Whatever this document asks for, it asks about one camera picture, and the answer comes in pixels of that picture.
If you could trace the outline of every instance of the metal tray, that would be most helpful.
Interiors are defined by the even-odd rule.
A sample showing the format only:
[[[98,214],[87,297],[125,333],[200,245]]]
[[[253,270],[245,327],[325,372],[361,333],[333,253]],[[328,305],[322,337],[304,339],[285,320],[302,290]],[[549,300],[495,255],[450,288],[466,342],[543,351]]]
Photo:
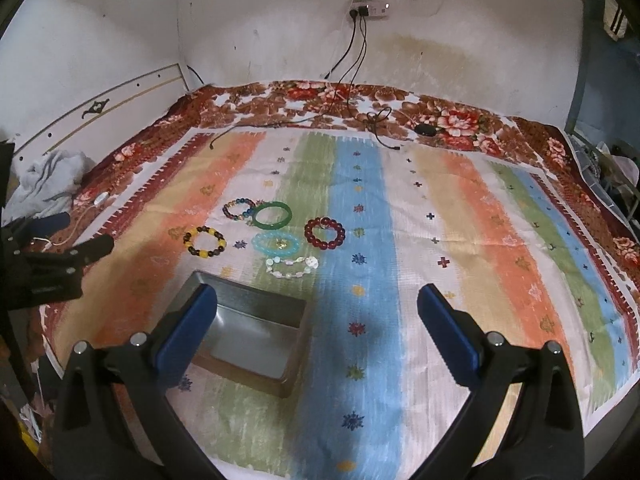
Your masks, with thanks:
[[[196,270],[167,312],[179,310],[201,283],[212,286],[218,311],[193,363],[278,397],[288,397],[308,341],[306,301]]]

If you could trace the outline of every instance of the bracelet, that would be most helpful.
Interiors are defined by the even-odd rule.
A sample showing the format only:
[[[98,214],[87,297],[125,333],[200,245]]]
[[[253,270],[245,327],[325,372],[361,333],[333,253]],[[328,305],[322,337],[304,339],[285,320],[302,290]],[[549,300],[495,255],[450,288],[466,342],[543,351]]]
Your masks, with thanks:
[[[287,266],[292,266],[293,264],[299,264],[300,262],[305,262],[305,269],[299,270],[298,272],[286,272],[282,274],[279,270],[273,270],[273,264],[279,264],[283,262]],[[267,264],[267,273],[271,274],[274,278],[287,278],[290,280],[291,278],[302,278],[305,274],[311,273],[311,269],[318,268],[318,259],[315,256],[308,256],[305,258],[304,256],[300,256],[295,260],[282,260],[279,256],[272,258],[268,258],[265,262]]]
[[[209,233],[210,235],[214,235],[218,239],[218,248],[213,249],[212,251],[205,251],[204,249],[196,249],[193,246],[193,242],[191,241],[191,239],[197,233]],[[199,256],[201,258],[218,256],[220,253],[222,253],[225,250],[225,247],[226,247],[226,240],[225,240],[225,237],[223,237],[222,233],[219,233],[213,227],[207,227],[206,225],[203,225],[202,227],[200,226],[192,227],[191,229],[189,229],[187,232],[185,232],[184,236],[182,237],[182,243],[184,243],[184,246],[187,248],[187,250],[191,254],[193,254],[193,256]]]
[[[229,212],[229,208],[238,204],[247,204],[249,206],[249,209],[247,209],[246,211],[244,211],[242,214],[239,214],[239,215],[231,214]],[[227,202],[225,205],[223,205],[222,212],[230,220],[244,220],[245,218],[249,218],[249,216],[251,216],[251,211],[254,208],[255,208],[255,203],[252,200],[249,200],[248,198],[236,198],[235,200],[232,200],[231,202]]]
[[[314,227],[318,227],[318,226],[324,229],[328,229],[328,228],[335,229],[337,233],[335,240],[331,240],[330,242],[324,242],[320,238],[315,237],[313,229]],[[313,247],[319,247],[323,251],[325,249],[335,249],[336,247],[341,246],[342,243],[344,242],[345,233],[346,232],[344,230],[344,227],[342,227],[342,224],[340,224],[340,222],[337,222],[327,216],[325,216],[324,218],[320,218],[320,217],[312,218],[305,225],[306,241],[312,244]]]
[[[280,220],[279,222],[276,222],[275,224],[263,224],[261,222],[258,222],[255,219],[255,216],[263,209],[267,209],[269,207],[279,207],[280,209],[284,209],[284,211],[287,212],[287,217],[284,220]],[[276,229],[283,228],[285,225],[291,222],[291,219],[293,218],[293,213],[291,212],[291,208],[284,202],[265,202],[264,204],[260,204],[258,207],[255,207],[251,210],[251,218],[254,220],[253,225],[255,225],[256,227],[259,227],[260,229],[265,229],[267,231],[275,231]]]
[[[268,243],[274,240],[276,248],[270,248]],[[258,233],[251,240],[254,249],[267,256],[291,256],[300,248],[300,240],[294,235],[282,232]]]

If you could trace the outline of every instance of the screw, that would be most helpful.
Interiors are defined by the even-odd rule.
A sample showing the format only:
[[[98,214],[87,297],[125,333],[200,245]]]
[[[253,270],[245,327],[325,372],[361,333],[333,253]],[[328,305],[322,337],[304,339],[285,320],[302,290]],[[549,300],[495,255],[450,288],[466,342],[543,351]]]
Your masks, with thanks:
[[[87,341],[78,341],[75,345],[74,345],[74,352],[78,355],[80,355],[82,352],[84,352],[89,346],[89,343]]]
[[[144,332],[136,332],[131,336],[129,342],[133,346],[142,346],[146,342],[146,334]]]
[[[486,339],[492,346],[502,346],[504,343],[504,336],[500,332],[489,332]]]
[[[558,341],[547,341],[546,347],[554,354],[562,353],[562,347]]]

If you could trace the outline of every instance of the green bangle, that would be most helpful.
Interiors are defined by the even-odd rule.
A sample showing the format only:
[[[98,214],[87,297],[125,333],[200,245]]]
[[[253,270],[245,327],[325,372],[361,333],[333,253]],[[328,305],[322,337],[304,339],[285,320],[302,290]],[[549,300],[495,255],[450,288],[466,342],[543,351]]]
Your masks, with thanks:
[[[262,211],[263,209],[267,209],[268,207],[279,207],[280,209],[284,209],[287,212],[287,217],[284,220],[280,220],[275,224],[262,224],[255,219],[255,216]],[[251,211],[251,218],[253,219],[252,224],[260,229],[265,229],[267,231],[273,231],[276,229],[281,229],[293,218],[293,213],[291,212],[291,208],[285,204],[284,202],[265,202],[260,204],[257,207],[254,207]]]

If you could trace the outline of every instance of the crumpled cloth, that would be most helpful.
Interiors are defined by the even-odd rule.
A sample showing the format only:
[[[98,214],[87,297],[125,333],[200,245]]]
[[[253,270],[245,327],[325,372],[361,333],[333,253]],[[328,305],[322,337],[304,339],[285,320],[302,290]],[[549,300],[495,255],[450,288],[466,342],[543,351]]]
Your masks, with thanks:
[[[71,211],[72,195],[89,170],[81,152],[56,150],[34,161],[2,210],[2,225],[20,217],[40,218]]]

